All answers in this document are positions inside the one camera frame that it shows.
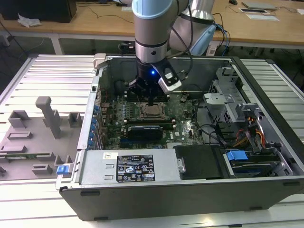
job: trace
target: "warning label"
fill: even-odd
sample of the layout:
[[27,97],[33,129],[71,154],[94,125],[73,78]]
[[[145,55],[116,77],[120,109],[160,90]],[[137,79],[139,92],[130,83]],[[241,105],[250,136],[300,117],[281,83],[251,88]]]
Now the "warning label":
[[116,181],[155,181],[153,155],[117,156]]

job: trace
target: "white cable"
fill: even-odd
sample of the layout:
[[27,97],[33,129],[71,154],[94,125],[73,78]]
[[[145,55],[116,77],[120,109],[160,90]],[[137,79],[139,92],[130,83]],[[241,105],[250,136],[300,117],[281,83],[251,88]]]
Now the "white cable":
[[[40,43],[39,45],[37,45],[37,46],[35,46],[35,47],[32,47],[31,49],[27,50],[26,53],[28,53],[29,51],[31,51],[31,50],[33,50],[33,49],[35,49],[35,48],[40,47],[40,46],[43,44],[43,42],[44,42],[44,38],[42,38],[42,41],[41,41],[41,43]],[[22,52],[22,53],[20,54],[20,56],[18,57],[18,61],[19,61],[19,62],[20,62],[20,58],[21,58],[23,55],[24,55],[24,53]]]

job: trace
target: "laptop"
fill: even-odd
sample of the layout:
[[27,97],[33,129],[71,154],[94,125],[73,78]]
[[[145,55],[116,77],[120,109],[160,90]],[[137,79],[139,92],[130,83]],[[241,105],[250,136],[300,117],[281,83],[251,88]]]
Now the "laptop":
[[242,4],[248,9],[259,9],[259,10],[276,10],[277,7],[262,2],[243,1]]

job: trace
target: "motherboard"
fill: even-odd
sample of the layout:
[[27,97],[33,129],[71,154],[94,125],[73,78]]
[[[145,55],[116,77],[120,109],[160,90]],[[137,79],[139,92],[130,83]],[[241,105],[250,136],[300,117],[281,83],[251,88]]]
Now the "motherboard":
[[196,99],[170,94],[152,106],[139,97],[117,96],[102,114],[104,149],[161,149],[204,144],[195,121]]

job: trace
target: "paper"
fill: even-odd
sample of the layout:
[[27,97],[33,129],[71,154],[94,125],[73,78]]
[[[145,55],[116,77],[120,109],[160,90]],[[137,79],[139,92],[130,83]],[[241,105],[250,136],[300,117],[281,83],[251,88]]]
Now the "paper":
[[299,14],[304,15],[304,9],[297,9],[296,11],[298,11]]
[[253,20],[274,20],[274,21],[280,21],[278,18],[274,16],[264,16],[264,15],[251,15],[251,14],[246,14],[247,17]]
[[132,12],[132,7],[131,6],[123,6],[122,11]]
[[25,17],[21,16],[20,14],[18,14],[18,16],[19,16],[18,22],[19,22],[21,25],[23,25],[23,26],[25,26],[25,27],[27,27],[27,28],[29,28],[30,26],[38,26],[38,25],[41,25],[39,19],[29,19],[29,18],[25,18]]

